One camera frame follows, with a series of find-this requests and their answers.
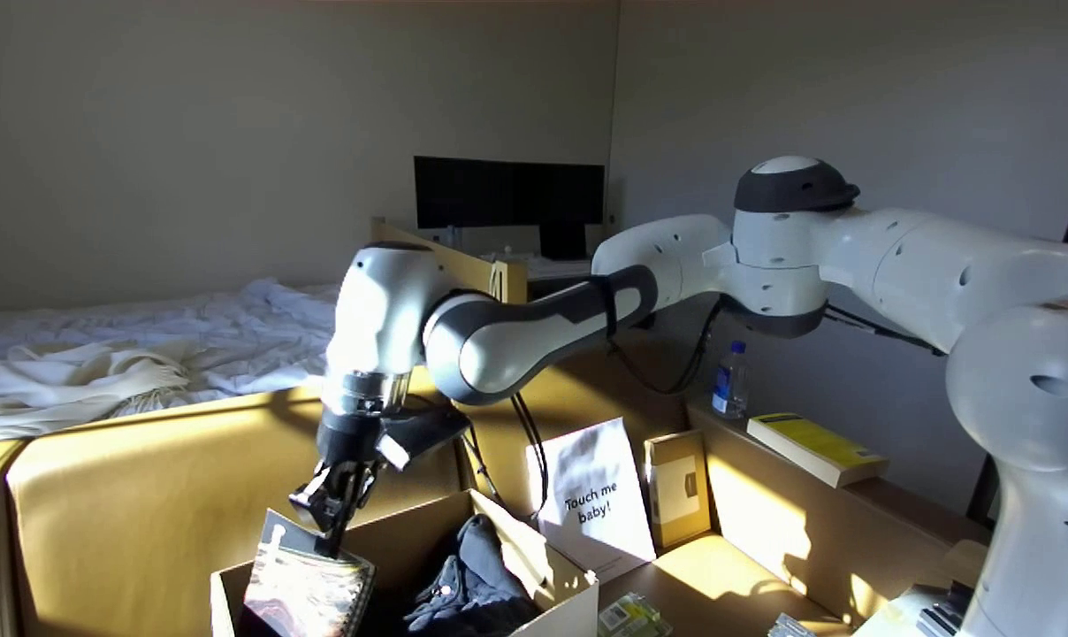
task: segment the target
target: black monitor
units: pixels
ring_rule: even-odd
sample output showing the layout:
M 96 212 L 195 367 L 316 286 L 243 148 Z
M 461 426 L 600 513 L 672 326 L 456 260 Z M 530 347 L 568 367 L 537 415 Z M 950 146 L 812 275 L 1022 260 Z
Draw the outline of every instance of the black monitor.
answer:
M 419 227 L 537 227 L 543 255 L 587 260 L 604 216 L 604 166 L 419 155 Z

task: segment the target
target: white bedsheet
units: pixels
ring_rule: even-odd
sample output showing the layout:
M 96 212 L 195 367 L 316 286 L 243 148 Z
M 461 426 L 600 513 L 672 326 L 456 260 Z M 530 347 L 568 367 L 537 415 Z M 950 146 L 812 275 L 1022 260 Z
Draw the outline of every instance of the white bedsheet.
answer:
M 150 303 L 0 316 L 0 361 L 13 352 L 146 352 L 176 365 L 176 402 L 268 394 L 321 380 L 335 286 L 255 280 L 234 294 Z

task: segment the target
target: white robotic arm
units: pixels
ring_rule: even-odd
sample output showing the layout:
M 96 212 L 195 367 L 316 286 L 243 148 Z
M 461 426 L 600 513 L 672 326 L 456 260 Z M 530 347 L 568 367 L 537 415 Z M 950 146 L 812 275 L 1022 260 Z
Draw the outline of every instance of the white robotic arm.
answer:
M 327 353 L 321 464 L 294 503 L 341 539 L 380 467 L 409 460 L 388 415 L 414 365 L 456 402 L 499 399 L 591 336 L 697 294 L 812 326 L 825 290 L 844 286 L 947 353 L 950 407 L 999 460 L 1000 520 L 966 635 L 1068 635 L 1068 246 L 854 202 L 829 163 L 781 155 L 738 181 L 731 229 L 719 216 L 622 229 L 591 280 L 534 303 L 456 294 L 428 251 L 365 249 Z M 401 431 L 435 444 L 462 426 L 438 412 Z

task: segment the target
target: yellow book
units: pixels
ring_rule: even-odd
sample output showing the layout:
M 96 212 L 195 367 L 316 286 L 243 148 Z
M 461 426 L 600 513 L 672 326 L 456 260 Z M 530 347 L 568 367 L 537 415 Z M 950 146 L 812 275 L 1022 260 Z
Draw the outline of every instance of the yellow book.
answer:
M 748 435 L 771 445 L 816 481 L 842 487 L 886 473 L 889 460 L 792 412 L 757 415 Z

